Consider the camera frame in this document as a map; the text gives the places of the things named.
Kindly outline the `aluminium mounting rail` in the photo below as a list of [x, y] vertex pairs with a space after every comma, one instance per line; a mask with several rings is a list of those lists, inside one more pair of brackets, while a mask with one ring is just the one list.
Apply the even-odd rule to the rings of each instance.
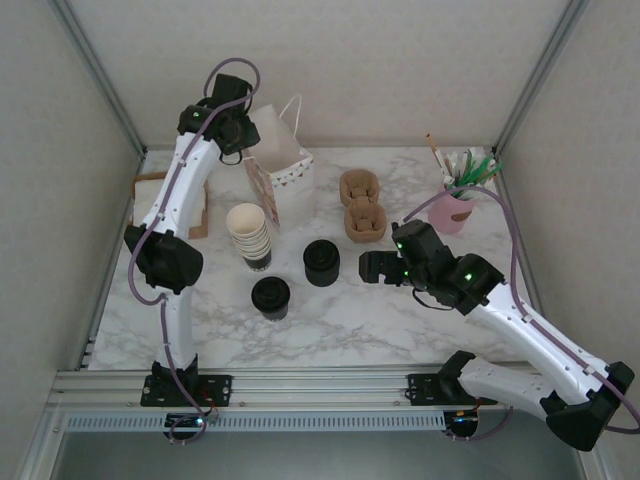
[[[223, 412], [240, 411], [404, 411], [407, 376], [431, 373], [435, 365], [336, 368], [205, 369], [230, 375], [231, 396]], [[49, 409], [134, 410], [140, 408], [143, 371], [62, 372], [46, 400]]]

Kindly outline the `right aluminium side rail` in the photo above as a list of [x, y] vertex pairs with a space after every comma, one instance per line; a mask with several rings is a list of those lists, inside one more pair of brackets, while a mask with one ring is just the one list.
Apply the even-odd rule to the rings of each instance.
[[554, 214], [551, 203], [544, 199], [549, 189], [543, 185], [542, 176], [526, 166], [522, 158], [504, 154], [501, 161], [504, 167], [498, 175], [498, 192], [513, 211], [520, 232], [518, 278], [524, 281], [536, 310], [562, 328], [566, 322], [557, 305], [557, 293], [546, 284], [555, 272], [554, 261], [546, 257], [554, 251], [547, 224]]

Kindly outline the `left aluminium side rail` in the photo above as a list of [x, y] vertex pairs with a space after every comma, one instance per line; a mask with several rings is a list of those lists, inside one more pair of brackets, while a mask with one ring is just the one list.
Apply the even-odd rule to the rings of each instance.
[[[142, 154], [137, 159], [136, 167], [134, 168], [133, 179], [141, 173], [143, 170], [148, 149], [143, 148]], [[116, 270], [120, 250], [123, 242], [123, 235], [128, 224], [129, 218], [133, 210], [133, 193], [132, 186], [134, 180], [128, 180], [126, 183], [126, 201], [124, 204], [124, 210], [119, 220], [118, 227], [115, 233], [115, 238], [110, 250], [108, 262], [105, 267], [104, 277], [100, 283], [100, 287], [97, 293], [97, 297], [94, 302], [94, 306], [89, 317], [89, 324], [81, 348], [77, 357], [77, 361], [74, 367], [75, 371], [80, 371], [87, 368], [92, 356], [93, 345], [97, 339], [101, 320], [104, 313], [104, 308], [108, 299], [111, 283], [113, 280], [114, 272]]]

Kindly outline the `brown cardboard napkin box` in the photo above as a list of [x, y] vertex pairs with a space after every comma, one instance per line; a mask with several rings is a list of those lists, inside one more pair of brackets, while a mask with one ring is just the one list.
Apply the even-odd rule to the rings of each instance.
[[[152, 180], [152, 179], [165, 179], [166, 173], [165, 172], [156, 172], [156, 173], [150, 173], [150, 174], [143, 174], [143, 175], [138, 175], [134, 178], [134, 182], [132, 184], [132, 188], [131, 188], [131, 197], [133, 199], [133, 205], [134, 205], [134, 187], [135, 187], [135, 183], [141, 180]], [[189, 229], [189, 235], [188, 238], [190, 240], [196, 240], [196, 239], [204, 239], [207, 238], [209, 235], [209, 216], [208, 216], [208, 182], [204, 183], [203, 186], [206, 189], [206, 209], [205, 212], [202, 215], [202, 220], [203, 220], [203, 224], [200, 227], [191, 227]], [[133, 207], [132, 207], [132, 213], [130, 214], [129, 220], [128, 220], [128, 224], [129, 225], [133, 225], [132, 224], [132, 217], [133, 217]]]

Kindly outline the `stack of paper cups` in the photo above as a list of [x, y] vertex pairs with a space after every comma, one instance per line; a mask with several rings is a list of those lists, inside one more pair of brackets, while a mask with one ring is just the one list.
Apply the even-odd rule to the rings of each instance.
[[253, 271], [266, 270], [272, 261], [272, 245], [263, 209], [253, 203], [233, 207], [226, 227], [237, 251]]

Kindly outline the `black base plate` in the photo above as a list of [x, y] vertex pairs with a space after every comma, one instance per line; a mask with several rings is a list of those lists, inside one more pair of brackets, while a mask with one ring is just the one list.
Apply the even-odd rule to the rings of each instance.
[[[232, 392], [230, 375], [197, 375], [187, 379], [183, 386], [201, 407], [227, 407]], [[146, 377], [140, 405], [143, 407], [188, 407], [190, 401], [176, 385], [174, 379]]]
[[409, 374], [405, 398], [412, 406], [460, 406], [466, 409], [497, 405], [496, 400], [476, 398], [468, 394], [457, 379], [441, 378], [438, 374]]

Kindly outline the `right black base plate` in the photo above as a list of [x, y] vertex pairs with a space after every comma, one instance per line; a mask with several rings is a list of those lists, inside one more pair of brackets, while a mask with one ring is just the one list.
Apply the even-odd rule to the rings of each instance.
[[412, 406], [460, 406], [466, 409], [497, 405], [496, 400], [476, 398], [468, 394], [457, 379], [441, 378], [438, 374], [409, 374], [405, 398]]

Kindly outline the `right aluminium frame post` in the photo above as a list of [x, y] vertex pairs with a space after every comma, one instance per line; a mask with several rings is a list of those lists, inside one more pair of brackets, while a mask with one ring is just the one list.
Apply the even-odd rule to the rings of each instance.
[[590, 0], [567, 1], [492, 147], [497, 157], [504, 154], [515, 137], [589, 3]]

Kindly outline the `stack of black lids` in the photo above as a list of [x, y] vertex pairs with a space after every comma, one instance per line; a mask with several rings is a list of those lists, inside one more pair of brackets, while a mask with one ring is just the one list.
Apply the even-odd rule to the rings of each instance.
[[311, 242], [303, 252], [307, 280], [316, 287], [327, 287], [339, 276], [340, 254], [336, 245], [325, 239]]

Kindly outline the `brown pulp cup carrier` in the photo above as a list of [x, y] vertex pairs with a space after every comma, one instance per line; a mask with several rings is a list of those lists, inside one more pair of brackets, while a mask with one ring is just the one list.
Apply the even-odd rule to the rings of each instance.
[[378, 177], [366, 169], [353, 169], [345, 171], [340, 177], [340, 199], [344, 206], [359, 197], [366, 197], [370, 202], [376, 203], [380, 194]]
[[386, 212], [378, 203], [360, 196], [346, 207], [344, 226], [347, 237], [354, 243], [377, 242], [386, 232]]

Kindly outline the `left aluminium frame post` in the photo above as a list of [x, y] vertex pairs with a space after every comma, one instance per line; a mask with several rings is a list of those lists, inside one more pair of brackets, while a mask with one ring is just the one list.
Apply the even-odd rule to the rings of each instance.
[[92, 78], [99, 94], [106, 101], [109, 110], [114, 116], [127, 141], [143, 160], [146, 157], [147, 146], [134, 126], [134, 123], [126, 111], [122, 100], [116, 92], [106, 69], [97, 55], [89, 36], [73, 8], [70, 0], [46, 0], [50, 9], [57, 17], [62, 29], [68, 36], [72, 46], [83, 62]]

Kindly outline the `right controller board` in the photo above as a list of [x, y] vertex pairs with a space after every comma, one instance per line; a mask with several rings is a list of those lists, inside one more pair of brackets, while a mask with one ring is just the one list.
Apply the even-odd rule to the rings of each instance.
[[472, 437], [479, 425], [478, 412], [472, 410], [460, 410], [446, 412], [446, 434], [452, 437]]

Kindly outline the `white paper napkins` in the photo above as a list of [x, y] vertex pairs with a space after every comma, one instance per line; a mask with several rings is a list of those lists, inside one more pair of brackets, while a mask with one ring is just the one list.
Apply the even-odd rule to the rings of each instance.
[[[163, 179], [141, 180], [135, 183], [132, 224], [139, 226], [152, 208], [164, 183]], [[191, 227], [203, 224], [202, 215], [206, 209], [206, 189], [202, 187], [197, 196]]]

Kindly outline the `white paper gift bag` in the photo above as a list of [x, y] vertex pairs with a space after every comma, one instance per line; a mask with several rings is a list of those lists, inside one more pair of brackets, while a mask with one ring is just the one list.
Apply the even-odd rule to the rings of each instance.
[[266, 105], [249, 118], [259, 142], [242, 152], [249, 184], [265, 214], [280, 231], [291, 230], [314, 213], [314, 157], [297, 139], [302, 96], [277, 111]]

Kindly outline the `brown tipped wrapped stirrer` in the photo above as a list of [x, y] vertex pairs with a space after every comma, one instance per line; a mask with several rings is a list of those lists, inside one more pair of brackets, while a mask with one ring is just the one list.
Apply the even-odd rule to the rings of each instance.
[[441, 170], [441, 173], [443, 175], [443, 182], [446, 182], [449, 178], [450, 172], [445, 164], [445, 159], [442, 156], [442, 154], [440, 153], [439, 149], [437, 148], [435, 141], [431, 135], [430, 132], [428, 132], [425, 135], [425, 138], [427, 140], [427, 143], [432, 151], [432, 154], [436, 160], [436, 163], [438, 164], [439, 169]]

